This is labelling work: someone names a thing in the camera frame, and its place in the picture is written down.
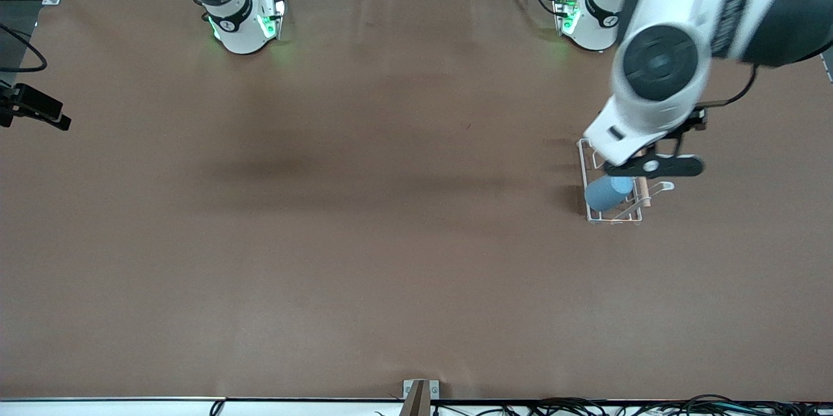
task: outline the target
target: wooden stick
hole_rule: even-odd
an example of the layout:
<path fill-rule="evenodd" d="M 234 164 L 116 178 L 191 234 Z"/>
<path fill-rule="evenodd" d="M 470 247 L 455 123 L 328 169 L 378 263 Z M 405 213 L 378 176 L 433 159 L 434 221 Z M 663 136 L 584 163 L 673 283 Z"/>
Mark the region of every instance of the wooden stick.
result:
<path fill-rule="evenodd" d="M 637 156 L 645 155 L 645 149 L 636 153 Z M 648 179 L 644 178 L 643 176 L 637 176 L 636 178 L 636 186 L 638 187 L 637 191 L 639 191 L 640 197 L 648 197 L 645 200 L 645 204 L 643 204 L 644 208 L 651 208 L 651 197 L 648 194 Z"/>

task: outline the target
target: blue cylinder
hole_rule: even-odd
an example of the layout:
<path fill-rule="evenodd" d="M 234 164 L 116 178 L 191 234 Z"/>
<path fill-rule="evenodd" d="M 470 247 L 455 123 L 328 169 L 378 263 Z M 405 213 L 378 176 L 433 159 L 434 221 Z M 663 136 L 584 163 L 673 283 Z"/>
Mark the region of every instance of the blue cylinder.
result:
<path fill-rule="evenodd" d="M 587 185 L 584 199 L 594 211 L 604 212 L 623 202 L 633 191 L 633 179 L 630 176 L 604 175 Z"/>

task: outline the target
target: gray floor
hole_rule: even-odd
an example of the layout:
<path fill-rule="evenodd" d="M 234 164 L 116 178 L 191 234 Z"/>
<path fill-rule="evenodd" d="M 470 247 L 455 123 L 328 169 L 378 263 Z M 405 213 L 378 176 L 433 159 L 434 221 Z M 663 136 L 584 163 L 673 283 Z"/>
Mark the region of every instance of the gray floor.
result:
<path fill-rule="evenodd" d="M 35 27 L 39 10 L 41 10 L 39 1 L 0 1 L 0 22 L 3 22 L 6 27 L 29 34 Z M 0 66 L 19 66 L 25 51 L 26 46 L 23 43 L 18 42 L 5 31 L 0 31 Z M 14 79 L 14 73 L 0 72 L 0 80 L 5 83 L 12 84 Z"/>

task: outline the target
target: wire basket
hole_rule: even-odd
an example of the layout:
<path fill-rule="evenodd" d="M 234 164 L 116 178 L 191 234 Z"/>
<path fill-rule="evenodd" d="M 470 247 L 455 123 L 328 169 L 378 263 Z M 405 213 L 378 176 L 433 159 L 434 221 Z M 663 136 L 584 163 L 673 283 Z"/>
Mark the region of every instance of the wire basket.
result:
<path fill-rule="evenodd" d="M 604 175 L 605 172 L 602 170 L 602 166 L 605 161 L 587 138 L 579 139 L 577 146 L 581 160 L 581 182 L 584 184 L 584 189 L 587 190 L 587 185 L 592 184 L 596 178 Z M 673 189 L 674 184 L 671 182 L 657 182 L 648 187 L 648 180 L 643 176 L 637 176 L 633 179 L 631 194 L 615 208 L 600 212 L 591 209 L 590 205 L 585 202 L 587 221 L 591 224 L 630 223 L 638 226 L 642 223 L 642 209 L 651 206 L 651 199 L 662 191 Z"/>

